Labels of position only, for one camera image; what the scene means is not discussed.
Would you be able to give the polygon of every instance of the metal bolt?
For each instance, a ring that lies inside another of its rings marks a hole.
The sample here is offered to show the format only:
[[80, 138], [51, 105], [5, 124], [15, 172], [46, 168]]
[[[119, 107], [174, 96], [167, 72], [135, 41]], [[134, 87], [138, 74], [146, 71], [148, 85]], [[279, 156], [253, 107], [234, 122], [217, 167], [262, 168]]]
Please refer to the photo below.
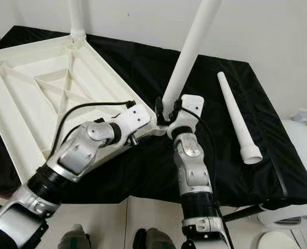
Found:
[[139, 143], [138, 143], [138, 140], [137, 140], [137, 138], [135, 137], [135, 135], [130, 135], [129, 136], [129, 139], [130, 139], [130, 142], [131, 142], [131, 144], [133, 145], [133, 146], [137, 146]]

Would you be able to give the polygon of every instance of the white pipe fitting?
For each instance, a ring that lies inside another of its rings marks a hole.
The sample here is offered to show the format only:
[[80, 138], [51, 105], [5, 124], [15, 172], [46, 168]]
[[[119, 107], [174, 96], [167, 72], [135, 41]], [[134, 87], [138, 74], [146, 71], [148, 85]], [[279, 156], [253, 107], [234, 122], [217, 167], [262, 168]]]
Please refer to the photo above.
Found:
[[163, 115], [165, 120], [169, 120], [169, 114], [173, 111], [174, 102], [181, 94], [191, 68], [198, 56], [199, 48], [218, 12], [220, 3], [221, 0], [202, 0], [198, 8], [163, 96]]
[[70, 14], [70, 35], [73, 41], [84, 40], [86, 38], [83, 27], [82, 0], [69, 0]]
[[233, 127], [240, 144], [240, 154], [245, 164], [255, 164], [262, 161], [263, 156], [259, 148], [253, 142], [242, 114], [237, 107], [237, 103], [223, 72], [218, 73], [218, 79], [222, 93], [225, 98], [228, 112], [230, 114]]

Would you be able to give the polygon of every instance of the white plastic part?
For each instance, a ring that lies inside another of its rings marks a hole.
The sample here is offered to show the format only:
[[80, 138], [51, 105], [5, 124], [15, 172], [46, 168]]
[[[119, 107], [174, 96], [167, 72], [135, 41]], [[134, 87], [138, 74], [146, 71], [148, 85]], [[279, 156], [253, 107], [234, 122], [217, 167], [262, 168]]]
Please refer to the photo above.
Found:
[[174, 102], [179, 98], [184, 84], [198, 56], [199, 48], [219, 9], [221, 0], [202, 0], [172, 76], [163, 96], [163, 115], [169, 120]]
[[[307, 170], [307, 126], [292, 120], [282, 120], [284, 128]], [[269, 228], [294, 229], [307, 226], [307, 204], [291, 205], [282, 209], [265, 211], [256, 215], [257, 219]], [[275, 222], [293, 217], [301, 217], [297, 225], [279, 225]]]
[[307, 109], [300, 108], [299, 111], [291, 117], [291, 120], [299, 123], [307, 123]]
[[[198, 95], [184, 94], [182, 95], [181, 100], [182, 100], [182, 107], [184, 109], [193, 112], [199, 117], [201, 116], [204, 105], [203, 97]], [[195, 133], [197, 123], [198, 120], [196, 117], [194, 117], [190, 113], [180, 110], [176, 120], [168, 126], [167, 135], [169, 136], [170, 139], [172, 139], [173, 130], [181, 126], [188, 126], [192, 129], [193, 133]]]
[[242, 114], [223, 72], [218, 73], [218, 79], [233, 127], [240, 144], [240, 154], [245, 164], [255, 164], [263, 159], [261, 151], [253, 142]]
[[116, 123], [122, 132], [120, 141], [115, 144], [114, 147], [118, 148], [123, 146], [129, 135], [148, 124], [150, 119], [149, 113], [142, 104], [135, 105], [125, 112], [122, 112], [118, 117], [111, 119], [110, 122]]
[[193, 241], [196, 249], [229, 249], [223, 240]]
[[300, 249], [294, 239], [283, 232], [265, 233], [258, 241], [257, 249]]
[[82, 0], [68, 0], [71, 29], [70, 35], [74, 41], [86, 38], [83, 26]]
[[[0, 134], [20, 180], [26, 182], [48, 157], [64, 113], [88, 102], [135, 100], [150, 117], [154, 112], [85, 41], [70, 35], [0, 50]], [[60, 140], [86, 121], [105, 120], [125, 106], [76, 110], [64, 123]], [[154, 132], [150, 124], [136, 137]], [[124, 151], [108, 146], [91, 169]]]

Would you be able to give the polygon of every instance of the black cylinder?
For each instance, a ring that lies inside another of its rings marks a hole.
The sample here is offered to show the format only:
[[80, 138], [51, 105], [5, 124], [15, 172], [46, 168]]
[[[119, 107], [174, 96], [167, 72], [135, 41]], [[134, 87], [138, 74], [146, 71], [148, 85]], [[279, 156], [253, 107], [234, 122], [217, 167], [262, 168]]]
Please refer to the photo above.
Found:
[[29, 179], [28, 187], [44, 200], [60, 204], [65, 191], [73, 184], [45, 164]]
[[122, 131], [116, 123], [110, 123], [110, 126], [113, 128], [114, 131], [114, 139], [111, 142], [111, 144], [116, 144], [118, 143], [118, 141], [120, 141], [122, 137]]
[[185, 219], [218, 216], [213, 195], [209, 192], [186, 193], [181, 196], [181, 204]]

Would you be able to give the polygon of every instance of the black cable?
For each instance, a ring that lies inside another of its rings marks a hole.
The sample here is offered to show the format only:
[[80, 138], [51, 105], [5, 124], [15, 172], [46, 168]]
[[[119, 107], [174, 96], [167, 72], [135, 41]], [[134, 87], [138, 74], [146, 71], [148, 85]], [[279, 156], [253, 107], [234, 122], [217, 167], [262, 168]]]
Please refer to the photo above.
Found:
[[181, 110], [183, 110], [186, 113], [189, 113], [192, 116], [194, 116], [195, 118], [197, 118], [197, 120], [202, 124], [202, 126], [206, 129], [208, 135], [210, 136], [210, 141], [211, 141], [211, 146], [212, 146], [212, 195], [213, 195], [213, 200], [216, 204], [216, 209], [217, 209], [218, 215], [222, 220], [222, 223], [223, 223], [223, 226], [224, 226], [224, 229], [225, 229], [225, 232], [226, 232], [226, 236], [227, 236], [227, 239], [228, 239], [229, 244], [231, 246], [231, 249], [234, 249], [233, 242], [232, 242], [232, 239], [231, 239], [231, 236], [230, 236], [230, 232], [228, 230], [226, 222], [224, 221], [223, 215], [222, 215], [220, 207], [219, 207], [219, 203], [217, 201], [218, 198], [217, 198], [217, 192], [216, 192], [216, 143], [215, 143], [215, 139], [213, 137], [212, 131], [210, 130], [209, 126], [207, 125], [207, 123], [204, 121], [203, 118], [201, 118], [197, 114], [195, 114], [192, 111], [185, 109], [183, 107], [181, 107]]
[[68, 138], [69, 138], [69, 136], [71, 135], [71, 133], [73, 133], [73, 132], [74, 132], [76, 129], [78, 129], [78, 127], [80, 127], [80, 126], [81, 126], [81, 125], [79, 124], [79, 125], [75, 126], [74, 128], [72, 128], [72, 129], [67, 133], [67, 135], [65, 135], [65, 137], [64, 137], [64, 139], [63, 139], [61, 145], [64, 144], [64, 142], [68, 140]]
[[82, 108], [82, 107], [86, 107], [86, 106], [100, 106], [100, 105], [127, 105], [127, 104], [131, 104], [132, 101], [125, 101], [125, 102], [93, 102], [93, 103], [85, 103], [85, 104], [81, 104], [81, 105], [76, 105], [74, 107], [72, 107], [69, 111], [67, 111], [64, 116], [62, 117], [61, 119], [61, 122], [59, 124], [59, 127], [56, 131], [56, 136], [55, 136], [55, 140], [54, 140], [54, 143], [53, 143], [53, 147], [51, 149], [51, 152], [50, 152], [50, 155], [49, 157], [51, 157], [54, 153], [55, 153], [55, 150], [56, 150], [56, 147], [58, 145], [58, 141], [59, 141], [59, 137], [60, 137], [60, 134], [61, 134], [61, 130], [62, 130], [62, 127], [64, 125], [64, 122], [66, 120], [66, 118], [75, 110], [79, 109], [79, 108]]

